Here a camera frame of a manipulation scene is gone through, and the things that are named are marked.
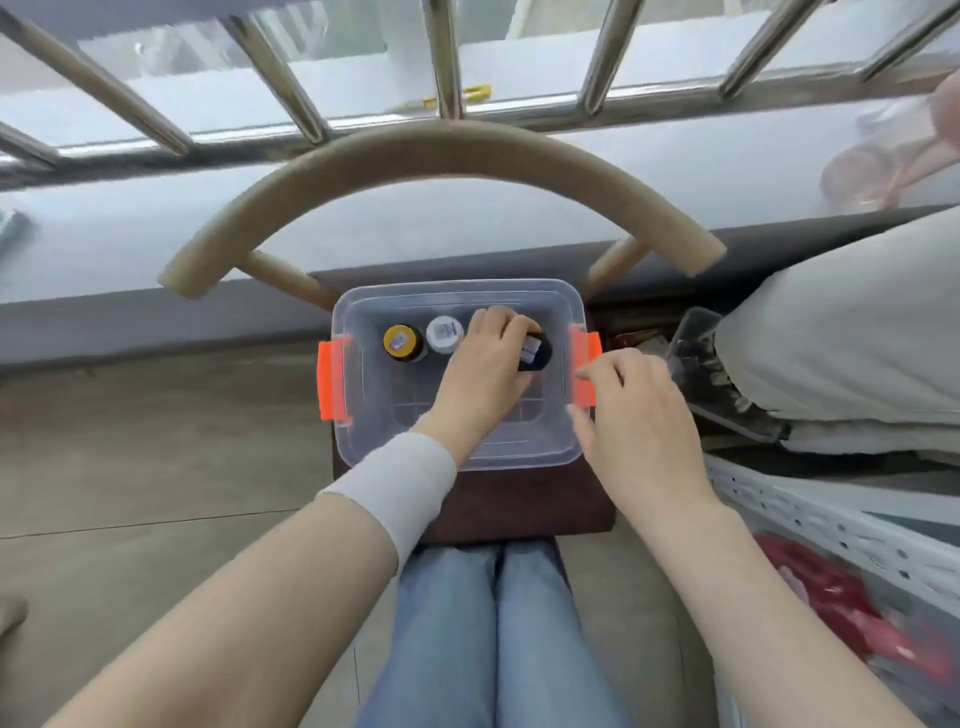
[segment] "blue jeans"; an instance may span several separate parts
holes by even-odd
[[[390,660],[357,728],[627,728],[552,541],[428,548],[400,576]]]

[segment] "concrete floor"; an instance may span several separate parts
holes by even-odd
[[[193,587],[331,479],[313,344],[0,381],[0,725],[35,728]],[[712,728],[709,656],[639,539],[561,539],[588,638],[644,728]],[[389,652],[393,585],[304,725],[350,726]]]

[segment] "beige foam handle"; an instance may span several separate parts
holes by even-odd
[[[437,120],[354,134],[277,169],[207,223],[159,282],[199,298],[231,268],[249,265],[248,253],[264,240],[315,207],[390,182],[440,176],[519,182],[562,195],[690,276],[726,250],[650,187],[589,152],[501,124]]]
[[[650,246],[632,235],[617,240],[590,266],[580,284],[580,295],[586,300],[604,286],[623,278],[648,253]]]
[[[321,285],[317,279],[307,276],[300,269],[269,253],[250,251],[246,258],[236,264],[236,268],[251,278],[289,293],[295,299],[318,305],[328,311],[333,310],[333,305],[340,298],[339,291]]]

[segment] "brown cushion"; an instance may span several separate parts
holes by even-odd
[[[333,474],[349,468],[333,447]],[[569,536],[613,528],[616,509],[583,457],[553,468],[470,471],[457,475],[422,544]]]

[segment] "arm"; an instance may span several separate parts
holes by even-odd
[[[588,462],[666,572],[752,726],[922,724],[780,578],[707,480],[666,365],[610,352],[581,375],[596,422],[570,410]]]
[[[529,319],[480,310],[412,433],[371,453],[150,628],[55,728],[293,728],[356,635],[457,469],[530,383]]]

